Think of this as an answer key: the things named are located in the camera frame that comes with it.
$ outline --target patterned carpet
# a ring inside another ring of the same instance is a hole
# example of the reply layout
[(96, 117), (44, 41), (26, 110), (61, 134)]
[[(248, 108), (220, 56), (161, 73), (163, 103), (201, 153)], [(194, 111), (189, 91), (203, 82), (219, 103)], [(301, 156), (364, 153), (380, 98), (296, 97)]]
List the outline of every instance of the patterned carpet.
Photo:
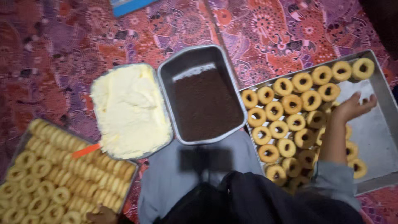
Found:
[[(108, 0), (0, 1), (0, 178), (34, 117), (99, 140), (92, 81), (115, 65), (157, 66), (180, 49), (225, 46), (240, 87), (372, 49), (393, 61), (358, 0), (160, 0), (121, 18)], [(139, 172), (124, 213), (137, 222)], [(358, 197), (367, 223), (398, 223), (398, 188)]]

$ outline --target gray pants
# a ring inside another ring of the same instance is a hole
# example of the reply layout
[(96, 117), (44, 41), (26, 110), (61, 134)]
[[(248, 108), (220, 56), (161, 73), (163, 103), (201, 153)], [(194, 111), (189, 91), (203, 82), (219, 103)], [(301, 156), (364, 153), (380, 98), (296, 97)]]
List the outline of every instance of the gray pants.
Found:
[(138, 204), (142, 224), (166, 216), (177, 201), (202, 180), (216, 187), (233, 170), (263, 175), (256, 149), (249, 135), (242, 131), (200, 149), (174, 140), (151, 156), (149, 164), (141, 180)]

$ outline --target rectangular metal tray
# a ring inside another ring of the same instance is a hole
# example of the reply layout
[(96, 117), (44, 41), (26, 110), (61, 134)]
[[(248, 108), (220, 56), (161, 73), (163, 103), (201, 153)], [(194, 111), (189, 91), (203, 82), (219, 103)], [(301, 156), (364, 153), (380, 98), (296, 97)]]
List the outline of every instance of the rectangular metal tray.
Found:
[[(347, 55), (307, 69), (275, 77), (240, 90), (256, 90), (263, 86), (272, 85), (281, 77), (290, 79), (297, 73), (311, 73), (316, 67), (321, 65), (331, 67), (337, 61), (353, 63), (360, 58), (369, 58), (375, 63), (373, 75), (370, 79), (359, 83), (349, 81), (339, 83), (338, 86), (341, 88), (341, 93), (337, 98), (338, 102), (343, 102), (355, 91), (361, 91), (361, 99), (369, 97), (372, 93), (376, 94), (378, 99), (376, 108), (371, 112), (348, 122), (352, 127), (350, 141), (358, 145), (359, 158), (368, 166), (368, 173), (364, 177), (355, 180), (358, 187), (358, 194), (398, 183), (398, 106), (372, 50)], [(252, 128), (248, 124), (246, 125), (252, 138)]]
[[(202, 69), (207, 70), (209, 68), (218, 68), (225, 71), (226, 74), (226, 84), (231, 93), (236, 95), (236, 100), (238, 101), (242, 109), (242, 123), (237, 127), (234, 127), (227, 133), (224, 133), (215, 138), (199, 140), (199, 141), (185, 141), (180, 134), (178, 128), (178, 116), (175, 111), (174, 103), (174, 93), (173, 93), (173, 80), (176, 78), (182, 78), (187, 75), (187, 71), (202, 71)], [(235, 83), (235, 78), (232, 73), (232, 69), (228, 62), (228, 58), (224, 50), (215, 44), (210, 45), (199, 45), (193, 47), (186, 47), (179, 52), (173, 54), (169, 59), (164, 61), (157, 71), (158, 79), (160, 81), (160, 86), (162, 88), (163, 94), (165, 96), (166, 105), (170, 111), (170, 116), (172, 119), (172, 124), (174, 131), (176, 132), (177, 139), (185, 145), (201, 145), (201, 144), (211, 144), (220, 141), (227, 137), (228, 135), (234, 133), (235, 131), (242, 128), (247, 120), (247, 112), (243, 105), (242, 99), (240, 98), (239, 90)]]
[[(46, 119), (43, 119), (43, 120), (47, 121), (49, 124), (54, 125), (54, 126), (58, 127), (59, 129), (65, 131), (65, 132), (68, 132), (69, 134), (71, 134), (71, 135), (73, 135), (73, 136), (79, 138), (81, 141), (84, 141), (84, 142), (86, 142), (86, 143), (88, 143), (88, 144), (95, 144), (95, 143), (96, 143), (96, 142), (93, 141), (93, 140), (86, 139), (86, 138), (84, 138), (83, 136), (78, 135), (78, 134), (76, 134), (76, 133), (74, 133), (74, 132), (72, 132), (72, 131), (70, 131), (70, 130), (68, 130), (68, 129), (65, 129), (65, 128), (62, 127), (62, 126), (59, 126), (59, 125), (57, 125), (57, 124), (54, 124), (54, 123), (52, 123), (52, 122), (49, 121), (49, 120), (46, 120)], [(12, 166), (15, 164), (15, 159), (16, 159), (16, 157), (17, 157), (21, 152), (23, 152), (23, 151), (25, 150), (25, 145), (26, 145), (26, 143), (29, 141), (29, 139), (30, 139), (31, 137), (32, 137), (32, 133), (30, 133), (29, 129), (27, 128), (26, 131), (24, 132), (24, 134), (21, 136), (21, 140), (19, 141), (19, 143), (18, 143), (18, 145), (17, 145), (17, 148), (16, 148), (16, 150), (15, 150), (15, 152), (14, 152), (14, 155), (13, 155), (12, 158), (11, 158), (11, 163), (10, 163), (9, 166), (7, 167), (6, 173), (8, 172), (8, 169), (9, 169), (10, 167), (12, 167)], [(125, 204), (125, 202), (126, 202), (126, 200), (127, 200), (127, 196), (129, 195), (131, 186), (133, 185), (134, 179), (135, 179), (135, 177), (137, 176), (138, 170), (139, 170), (139, 168), (140, 168), (139, 164), (136, 163), (136, 162), (134, 162), (134, 161), (132, 161), (132, 160), (127, 160), (127, 162), (129, 162), (129, 163), (135, 165), (136, 168), (135, 168), (135, 171), (134, 171), (133, 175), (131, 176), (131, 182), (130, 182), (129, 189), (128, 189), (128, 191), (127, 191), (127, 194), (126, 194), (125, 197), (123, 198), (122, 206), (119, 208), (119, 211), (117, 212), (118, 214), (120, 214), (120, 213), (123, 211), (123, 205)], [(5, 179), (2, 180), (2, 181), (0, 181), (0, 185), (3, 184), (4, 182), (5, 182)]]
[[(164, 116), (165, 116), (166, 119), (169, 119), (169, 122), (170, 122), (170, 124), (171, 124), (169, 112), (167, 111), (167, 108), (166, 108), (166, 106), (165, 106), (165, 100), (164, 100), (164, 99), (165, 99), (165, 95), (163, 94), (163, 91), (162, 91), (161, 88), (160, 88), (159, 80), (158, 80), (158, 77), (156, 76), (156, 72), (155, 72), (155, 70), (153, 69), (153, 67), (152, 67), (150, 64), (147, 64), (147, 63), (136, 63), (136, 64), (129, 64), (129, 65), (118, 65), (118, 66), (113, 67), (112, 70), (118, 69), (118, 68), (126, 68), (126, 67), (133, 66), (133, 65), (147, 65), (147, 66), (149, 66), (149, 67), (151, 68), (151, 70), (152, 70), (152, 75), (153, 75), (153, 79), (155, 80), (155, 84), (158, 86), (160, 95), (161, 95), (162, 98), (163, 98), (163, 102), (164, 102), (164, 103), (163, 103), (163, 112), (164, 112)], [(111, 71), (111, 70), (104, 72), (101, 76), (104, 76), (104, 75), (109, 74), (110, 71)], [(96, 112), (96, 111), (97, 111), (97, 106), (94, 104), (94, 114), (96, 115), (96, 118), (97, 118), (98, 116), (97, 116), (97, 112)], [(174, 138), (174, 132), (173, 132), (173, 129), (172, 129), (171, 126), (170, 126), (169, 131), (170, 131), (170, 138), (169, 138), (169, 140), (168, 140), (165, 144), (161, 145), (157, 150), (155, 150), (155, 151), (153, 151), (153, 152), (146, 152), (146, 153), (144, 153), (142, 156), (139, 156), (139, 157), (136, 157), (136, 158), (130, 158), (130, 159), (137, 160), (137, 159), (148, 158), (148, 157), (152, 156), (153, 154), (155, 154), (156, 152), (158, 152), (159, 150), (161, 150), (161, 149), (163, 149), (164, 147), (166, 147), (168, 144), (170, 144), (170, 143), (173, 141), (173, 138)], [(118, 158), (113, 157), (113, 156), (110, 155), (109, 153), (107, 153), (107, 154), (108, 154), (108, 156), (111, 157), (112, 159), (120, 160), (120, 159), (118, 159)]]

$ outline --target hand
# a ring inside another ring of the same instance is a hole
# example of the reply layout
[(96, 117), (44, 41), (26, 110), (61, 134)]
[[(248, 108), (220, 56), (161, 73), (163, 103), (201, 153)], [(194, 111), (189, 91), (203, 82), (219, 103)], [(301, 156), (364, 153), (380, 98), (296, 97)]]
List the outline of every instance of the hand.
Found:
[(94, 224), (117, 224), (117, 216), (110, 208), (103, 205), (99, 208), (99, 213), (88, 212), (86, 218)]
[(369, 99), (364, 98), (362, 105), (359, 103), (361, 92), (355, 92), (348, 100), (340, 104), (333, 112), (333, 119), (342, 120), (347, 123), (356, 117), (369, 112), (377, 105), (377, 99), (374, 94)]

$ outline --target metal container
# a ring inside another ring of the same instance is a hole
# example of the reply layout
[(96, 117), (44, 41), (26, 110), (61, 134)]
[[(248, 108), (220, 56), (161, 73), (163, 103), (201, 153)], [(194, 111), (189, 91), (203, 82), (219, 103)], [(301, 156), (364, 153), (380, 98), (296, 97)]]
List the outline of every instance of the metal container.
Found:
[[(225, 80), (227, 82), (226, 84), (228, 86), (228, 89), (233, 95), (236, 96), (236, 100), (242, 109), (242, 123), (231, 129), (230, 131), (215, 138), (199, 141), (185, 141), (181, 137), (177, 122), (178, 116), (174, 101), (173, 79), (175, 79), (176, 77), (183, 77), (184, 72), (190, 69), (197, 69), (198, 71), (202, 71), (202, 69), (207, 70), (209, 66), (225, 71), (221, 74), (226, 75)], [(214, 44), (199, 45), (194, 47), (187, 47), (180, 50), (159, 66), (158, 78), (160, 82), (160, 87), (162, 88), (163, 94), (165, 96), (166, 105), (170, 111), (173, 128), (176, 132), (176, 137), (182, 144), (201, 145), (215, 143), (224, 139), (225, 137), (234, 133), (245, 125), (247, 120), (246, 109), (243, 105), (242, 99), (240, 98), (240, 94), (235, 83), (235, 78), (228, 62), (228, 56), (220, 46)]]
[[(152, 67), (150, 64), (147, 64), (147, 63), (137, 63), (137, 64), (129, 64), (129, 65), (118, 65), (118, 66), (113, 67), (112, 70), (115, 70), (115, 69), (118, 69), (118, 68), (126, 68), (126, 67), (130, 67), (130, 66), (134, 66), (134, 65), (147, 65), (147, 66), (149, 66), (149, 67), (151, 68), (151, 70), (152, 70), (152, 75), (153, 75), (153, 79), (155, 80), (155, 84), (156, 84), (157, 86), (159, 86), (158, 77), (156, 76), (155, 70), (153, 69), (153, 67)], [(112, 70), (109, 70), (109, 71), (104, 72), (101, 76), (104, 76), (104, 75), (109, 74)], [(161, 94), (161, 96), (163, 97), (163, 100), (164, 100), (164, 99), (165, 99), (165, 96), (163, 95), (162, 91), (160, 90), (160, 87), (159, 87), (159, 92), (160, 92), (160, 94)], [(165, 118), (168, 119), (169, 122), (170, 122), (169, 113), (168, 113), (167, 108), (166, 108), (166, 106), (165, 106), (164, 103), (163, 103), (163, 111), (164, 111), (164, 116), (165, 116)], [(96, 115), (96, 118), (97, 118), (97, 117), (98, 117), (98, 116), (97, 116), (97, 106), (96, 106), (95, 104), (94, 104), (94, 114)], [(173, 129), (172, 129), (171, 126), (170, 126), (170, 129), (169, 129), (169, 132), (170, 132), (170, 138), (169, 138), (169, 140), (168, 140), (165, 144), (163, 144), (163, 145), (161, 145), (160, 147), (158, 147), (157, 150), (155, 150), (155, 151), (153, 151), (153, 152), (146, 152), (146, 153), (144, 153), (142, 156), (139, 156), (139, 157), (136, 157), (136, 158), (130, 158), (130, 159), (136, 160), (136, 159), (148, 158), (148, 157), (152, 156), (153, 154), (155, 154), (156, 152), (158, 152), (159, 150), (161, 150), (161, 149), (163, 149), (164, 147), (166, 147), (168, 144), (171, 143), (171, 141), (172, 141), (173, 138), (174, 138), (174, 132), (173, 132)], [(107, 154), (108, 154), (108, 156), (111, 157), (112, 159), (120, 160), (119, 158), (115, 158), (115, 157), (111, 156), (109, 153), (107, 153)]]
[[(290, 79), (295, 74), (301, 72), (311, 73), (316, 67), (321, 65), (331, 67), (338, 61), (348, 61), (352, 64), (360, 58), (369, 58), (375, 63), (373, 75), (370, 79), (358, 83), (349, 81), (339, 83), (338, 86), (341, 88), (341, 93), (337, 98), (338, 102), (343, 102), (355, 91), (361, 91), (361, 98), (367, 98), (374, 93), (378, 99), (376, 108), (371, 112), (348, 122), (352, 127), (350, 141), (358, 145), (358, 157), (368, 166), (368, 173), (364, 177), (354, 181), (358, 187), (358, 194), (398, 183), (398, 106), (372, 50), (347, 55), (241, 89), (241, 91), (245, 89), (256, 90), (263, 86), (272, 85), (281, 77)], [(252, 138), (252, 128), (248, 124), (247, 129)]]
[[(76, 134), (76, 133), (74, 133), (74, 132), (72, 132), (72, 131), (70, 131), (70, 130), (68, 130), (68, 129), (65, 129), (65, 128), (62, 127), (62, 126), (59, 126), (59, 125), (57, 125), (57, 124), (54, 124), (54, 123), (52, 123), (52, 122), (50, 122), (50, 121), (48, 121), (48, 120), (46, 120), (46, 119), (44, 119), (44, 120), (47, 121), (50, 125), (56, 126), (57, 128), (59, 128), (59, 129), (65, 131), (65, 132), (67, 132), (67, 133), (69, 133), (69, 134), (71, 134), (71, 135), (77, 137), (77, 138), (78, 138), (79, 140), (81, 140), (81, 141), (84, 141), (84, 142), (86, 142), (86, 143), (88, 143), (88, 144), (95, 144), (95, 143), (96, 143), (96, 142), (93, 141), (93, 140), (86, 139), (86, 138), (84, 138), (84, 137), (81, 136), (81, 135), (78, 135), (78, 134)], [(17, 148), (15, 149), (14, 155), (13, 155), (12, 158), (11, 158), (11, 163), (10, 163), (9, 166), (7, 167), (7, 172), (8, 172), (8, 170), (9, 170), (9, 168), (12, 167), (12, 166), (15, 164), (15, 159), (17, 158), (17, 156), (25, 150), (25, 145), (26, 145), (26, 143), (29, 141), (29, 139), (30, 139), (32, 136), (33, 136), (33, 135), (32, 135), (32, 133), (29, 131), (29, 129), (26, 129), (26, 131), (24, 132), (24, 134), (21, 136), (21, 140), (19, 141), (19, 143), (18, 143), (18, 145), (17, 145)], [(131, 176), (131, 182), (130, 182), (129, 189), (128, 189), (128, 191), (127, 191), (127, 194), (126, 194), (126, 195), (124, 196), (124, 198), (123, 198), (122, 206), (119, 208), (119, 210), (118, 210), (118, 212), (117, 212), (118, 214), (122, 213), (123, 205), (124, 205), (124, 203), (125, 203), (126, 200), (127, 200), (127, 196), (129, 195), (131, 186), (133, 185), (134, 179), (135, 179), (135, 177), (137, 176), (138, 170), (140, 169), (140, 166), (139, 166), (136, 162), (134, 162), (134, 161), (132, 161), (132, 160), (127, 160), (127, 162), (129, 162), (129, 163), (131, 163), (132, 165), (135, 166), (135, 171), (134, 171), (133, 175)]]

